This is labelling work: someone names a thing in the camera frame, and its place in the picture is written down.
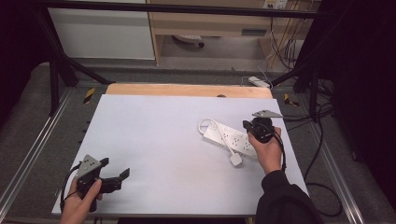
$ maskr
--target white table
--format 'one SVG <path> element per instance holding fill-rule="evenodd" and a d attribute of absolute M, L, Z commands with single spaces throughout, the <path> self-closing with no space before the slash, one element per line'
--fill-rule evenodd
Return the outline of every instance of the white table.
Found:
<path fill-rule="evenodd" d="M 233 167 L 230 152 L 204 141 L 198 124 L 212 118 L 245 132 L 242 120 L 263 109 L 280 113 L 274 99 L 103 95 L 73 166 L 89 154 L 109 158 L 103 178 L 131 168 L 122 189 L 98 202 L 97 216 L 251 217 L 262 168 L 249 159 Z M 273 123 L 283 130 L 287 177 L 307 192 L 283 119 Z M 59 199 L 52 213 L 61 214 Z"/>

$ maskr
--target white power strip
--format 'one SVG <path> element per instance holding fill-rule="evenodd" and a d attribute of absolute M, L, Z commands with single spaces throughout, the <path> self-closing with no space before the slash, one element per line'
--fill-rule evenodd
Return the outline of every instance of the white power strip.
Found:
<path fill-rule="evenodd" d="M 241 133 L 233 128 L 230 128 L 226 125 L 220 124 L 217 122 L 219 127 L 221 128 L 221 132 L 223 133 L 224 139 L 227 141 L 228 145 L 232 150 L 242 153 L 244 156 L 257 160 L 257 154 L 254 147 L 248 141 L 248 135 L 246 133 Z M 216 146 L 228 149 L 225 145 L 221 134 L 219 132 L 218 127 L 213 121 L 210 121 L 209 126 L 204 133 L 204 139 L 210 143 L 215 144 Z"/>
<path fill-rule="evenodd" d="M 258 87 L 268 88 L 270 85 L 257 77 L 250 77 L 248 81 Z"/>

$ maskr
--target black sleeve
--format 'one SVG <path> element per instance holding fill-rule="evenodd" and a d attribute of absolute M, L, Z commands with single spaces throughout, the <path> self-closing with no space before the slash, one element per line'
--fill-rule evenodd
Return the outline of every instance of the black sleeve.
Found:
<path fill-rule="evenodd" d="M 259 200 L 256 224 L 323 223 L 309 197 L 291 185 L 283 171 L 273 171 L 262 180 L 264 195 Z"/>

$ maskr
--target floor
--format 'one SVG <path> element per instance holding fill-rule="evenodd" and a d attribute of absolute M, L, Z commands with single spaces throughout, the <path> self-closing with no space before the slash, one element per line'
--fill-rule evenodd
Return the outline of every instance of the floor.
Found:
<path fill-rule="evenodd" d="M 273 80 L 287 71 L 281 66 L 268 69 L 265 64 L 266 56 L 262 55 L 255 39 L 205 37 L 204 41 L 205 46 L 200 49 L 168 36 L 165 38 L 160 65 L 130 63 L 128 66 L 120 67 L 93 67 L 92 70 L 118 82 L 244 86 L 250 86 L 247 77 L 262 76 Z M 48 74 L 48 67 L 45 65 L 35 69 L 21 100 L 13 108 L 8 122 L 0 130 L 0 157 L 7 163 L 7 166 L 0 170 L 0 192 L 9 190 L 8 184 L 30 152 L 42 127 L 49 120 Z M 4 223 L 57 223 L 58 217 L 50 213 L 59 193 L 57 189 L 62 185 L 64 174 L 70 169 L 80 141 L 84 138 L 84 130 L 89 128 L 89 121 L 100 100 L 100 95 L 106 91 L 106 86 L 95 83 L 82 74 L 78 76 L 81 81 L 76 88 L 61 87 L 63 92 L 70 93 L 70 100 L 61 118 L 56 121 L 55 128 L 50 130 L 40 154 L 36 155 L 29 175 L 16 188 L 19 193 L 12 200 L 13 204 L 8 208 Z M 284 115 L 301 116 L 305 111 L 302 106 L 296 105 L 303 103 L 302 99 L 306 99 L 306 94 L 295 94 L 292 91 L 291 86 L 294 81 L 295 79 L 291 78 L 274 87 L 272 93 Z M 92 87 L 95 87 L 95 94 L 88 104 L 83 104 L 87 91 Z M 285 103 L 285 93 L 294 104 Z M 325 97 L 319 97 L 318 100 L 322 104 L 327 102 Z M 322 119 L 322 123 L 325 145 L 338 164 L 361 211 L 364 223 L 396 223 L 393 209 L 389 207 L 368 168 L 363 163 L 352 160 L 351 151 L 336 118 L 327 116 Z M 286 124 L 297 161 L 301 170 L 306 171 L 318 146 L 311 127 L 313 124 L 312 122 Z M 333 182 L 322 154 L 319 154 L 308 180 L 325 184 L 333 189 Z M 326 189 L 310 188 L 310 195 L 319 210 L 326 213 L 337 211 L 338 202 Z M 350 223 L 346 212 L 342 212 L 337 217 L 323 216 L 323 219 L 325 223 Z"/>

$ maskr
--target hand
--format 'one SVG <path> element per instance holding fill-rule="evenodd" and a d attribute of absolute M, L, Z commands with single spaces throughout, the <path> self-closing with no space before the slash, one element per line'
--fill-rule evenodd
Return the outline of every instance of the hand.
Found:
<path fill-rule="evenodd" d="M 84 223 L 87 218 L 90 206 L 93 200 L 102 200 L 102 194 L 99 194 L 99 190 L 102 187 L 102 180 L 98 179 L 88 190 L 87 195 L 81 200 L 77 193 L 77 180 L 73 179 L 72 185 L 70 186 L 69 196 L 64 202 L 64 211 L 61 216 L 61 224 L 78 224 Z"/>
<path fill-rule="evenodd" d="M 280 136 L 280 128 L 275 127 L 275 131 Z M 256 149 L 257 158 L 265 174 L 268 175 L 275 170 L 280 170 L 282 150 L 276 139 L 272 137 L 268 143 L 264 144 L 259 142 L 252 133 L 247 133 L 247 136 L 250 144 Z"/>

